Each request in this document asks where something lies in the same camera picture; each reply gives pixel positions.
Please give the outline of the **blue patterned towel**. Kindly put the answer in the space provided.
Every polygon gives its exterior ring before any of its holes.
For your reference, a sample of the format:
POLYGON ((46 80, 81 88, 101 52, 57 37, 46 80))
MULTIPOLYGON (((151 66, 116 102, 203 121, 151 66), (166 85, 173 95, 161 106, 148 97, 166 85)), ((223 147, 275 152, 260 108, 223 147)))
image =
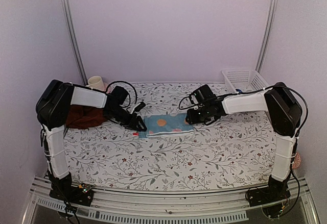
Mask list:
POLYGON ((147 130, 139 132, 139 138, 164 138, 194 133, 194 127, 187 123, 185 113, 149 115, 144 117, 144 122, 147 130))

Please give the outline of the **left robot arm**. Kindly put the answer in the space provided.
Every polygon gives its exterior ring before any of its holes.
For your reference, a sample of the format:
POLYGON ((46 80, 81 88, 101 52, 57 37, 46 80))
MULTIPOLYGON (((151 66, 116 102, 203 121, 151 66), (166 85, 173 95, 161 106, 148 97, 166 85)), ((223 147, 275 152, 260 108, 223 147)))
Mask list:
POLYGON ((73 83, 52 80, 36 104, 36 114, 41 124, 44 154, 48 161, 48 174, 53 189, 66 201, 76 196, 72 186, 64 150, 64 130, 72 105, 93 107, 103 111, 103 117, 113 119, 126 129, 145 132, 147 127, 135 111, 122 106, 128 92, 116 86, 112 92, 89 88, 73 83))

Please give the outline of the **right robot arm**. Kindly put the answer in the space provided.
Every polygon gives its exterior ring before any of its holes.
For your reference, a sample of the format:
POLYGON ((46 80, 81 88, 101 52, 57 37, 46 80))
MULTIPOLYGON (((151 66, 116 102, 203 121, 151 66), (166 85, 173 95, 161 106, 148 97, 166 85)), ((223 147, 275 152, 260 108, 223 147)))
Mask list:
POLYGON ((301 121, 302 107, 296 99, 298 96, 298 92, 283 82, 256 91, 223 95, 215 95, 209 85, 203 85, 186 97, 190 106, 180 104, 179 109, 186 110, 185 119, 190 125, 210 125, 230 114, 267 112, 276 137, 276 150, 264 197, 274 202, 283 195, 291 175, 299 132, 304 124, 301 121))

